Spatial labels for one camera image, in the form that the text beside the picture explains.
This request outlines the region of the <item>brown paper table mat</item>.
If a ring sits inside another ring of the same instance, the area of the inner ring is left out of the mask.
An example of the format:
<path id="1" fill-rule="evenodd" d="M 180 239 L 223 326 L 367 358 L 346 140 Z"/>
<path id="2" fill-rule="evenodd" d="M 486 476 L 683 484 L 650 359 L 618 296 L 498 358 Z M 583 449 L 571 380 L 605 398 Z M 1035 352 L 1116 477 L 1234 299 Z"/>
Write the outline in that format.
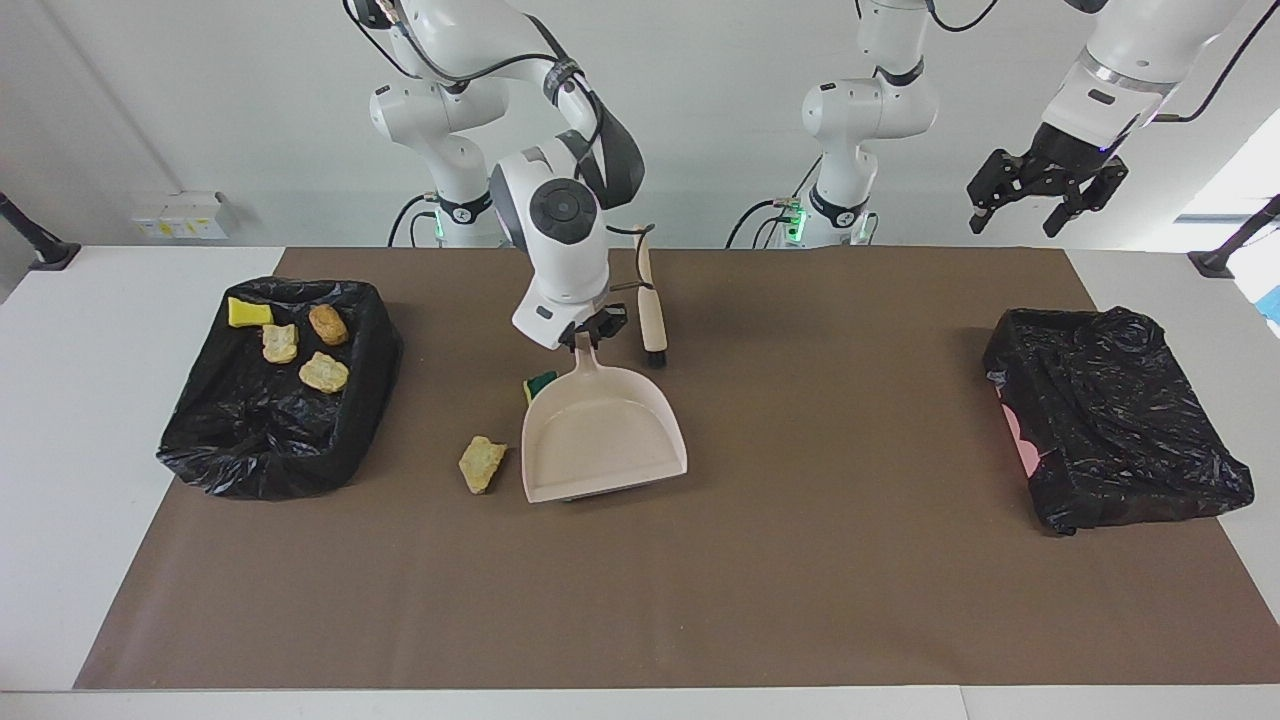
<path id="1" fill-rule="evenodd" d="M 279 503 L 175 483 L 84 689 L 1271 684 L 1280 625 L 1212 519 L 1048 534 L 982 354 L 1083 310 L 1060 251 L 659 251 L 655 372 L 687 474 L 530 503 L 511 455 L 553 366 L 513 251 L 294 249 L 404 340 L 355 480 Z"/>

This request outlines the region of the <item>white wall socket box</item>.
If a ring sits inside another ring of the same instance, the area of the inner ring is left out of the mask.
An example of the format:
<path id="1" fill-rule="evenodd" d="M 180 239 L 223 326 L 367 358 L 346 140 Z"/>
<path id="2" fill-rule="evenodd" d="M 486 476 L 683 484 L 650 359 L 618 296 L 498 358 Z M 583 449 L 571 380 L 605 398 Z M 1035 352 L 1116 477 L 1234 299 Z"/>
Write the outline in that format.
<path id="1" fill-rule="evenodd" d="M 237 220 L 223 193 L 187 191 L 145 199 L 131 224 L 146 240 L 229 240 Z"/>

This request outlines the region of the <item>beige plastic dustpan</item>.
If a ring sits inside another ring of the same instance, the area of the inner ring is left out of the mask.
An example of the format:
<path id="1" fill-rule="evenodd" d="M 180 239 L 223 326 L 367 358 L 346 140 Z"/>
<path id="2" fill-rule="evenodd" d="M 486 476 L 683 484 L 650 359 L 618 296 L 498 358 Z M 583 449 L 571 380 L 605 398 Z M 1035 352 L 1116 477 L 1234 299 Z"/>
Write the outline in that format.
<path id="1" fill-rule="evenodd" d="M 681 477 L 689 450 L 668 398 L 648 377 L 600 363 L 590 337 L 575 366 L 529 404 L 520 441 L 530 503 L 573 501 Z"/>

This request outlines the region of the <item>black bag-lined pink bin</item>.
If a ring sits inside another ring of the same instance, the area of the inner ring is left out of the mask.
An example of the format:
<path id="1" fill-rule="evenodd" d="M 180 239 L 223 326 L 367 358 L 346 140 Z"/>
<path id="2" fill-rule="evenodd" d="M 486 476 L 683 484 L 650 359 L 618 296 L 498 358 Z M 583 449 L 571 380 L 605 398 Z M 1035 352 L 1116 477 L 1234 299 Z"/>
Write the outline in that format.
<path id="1" fill-rule="evenodd" d="M 1030 505 L 1056 536 L 1216 518 L 1254 502 L 1164 328 L 1128 307 L 1007 310 L 983 368 L 1034 461 Z"/>

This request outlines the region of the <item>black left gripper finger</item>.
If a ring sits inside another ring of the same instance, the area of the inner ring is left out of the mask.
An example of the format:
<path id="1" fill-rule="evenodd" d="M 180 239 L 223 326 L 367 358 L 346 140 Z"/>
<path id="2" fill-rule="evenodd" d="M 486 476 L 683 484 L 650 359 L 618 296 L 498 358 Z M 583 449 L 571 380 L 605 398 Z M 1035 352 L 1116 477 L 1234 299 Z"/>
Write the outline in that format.
<path id="1" fill-rule="evenodd" d="M 1061 202 L 1043 223 L 1044 234 L 1055 238 L 1062 228 L 1085 211 L 1101 211 L 1128 177 L 1129 169 L 1121 158 L 1110 158 L 1092 174 L 1073 173 L 1053 168 L 1047 176 L 1050 193 Z"/>
<path id="2" fill-rule="evenodd" d="M 972 233 L 980 234 L 993 214 L 1011 202 L 1028 197 L 1028 187 L 1036 169 L 1034 155 L 1012 155 L 995 150 L 966 184 L 966 195 L 973 213 L 969 220 Z"/>

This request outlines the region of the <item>beige brush with black bristles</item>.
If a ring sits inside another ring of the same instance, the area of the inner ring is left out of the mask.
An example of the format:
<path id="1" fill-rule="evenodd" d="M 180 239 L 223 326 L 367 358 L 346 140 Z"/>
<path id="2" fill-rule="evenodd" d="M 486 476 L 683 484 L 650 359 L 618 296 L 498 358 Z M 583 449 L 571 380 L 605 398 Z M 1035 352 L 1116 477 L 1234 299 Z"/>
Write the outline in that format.
<path id="1" fill-rule="evenodd" d="M 655 224 L 648 224 L 643 228 L 637 227 L 640 234 L 635 243 L 635 260 L 637 281 L 640 282 L 637 287 L 637 311 L 646 364 L 649 368 L 660 369 L 667 364 L 668 337 L 660 296 L 653 278 L 650 249 L 646 240 L 655 227 Z"/>

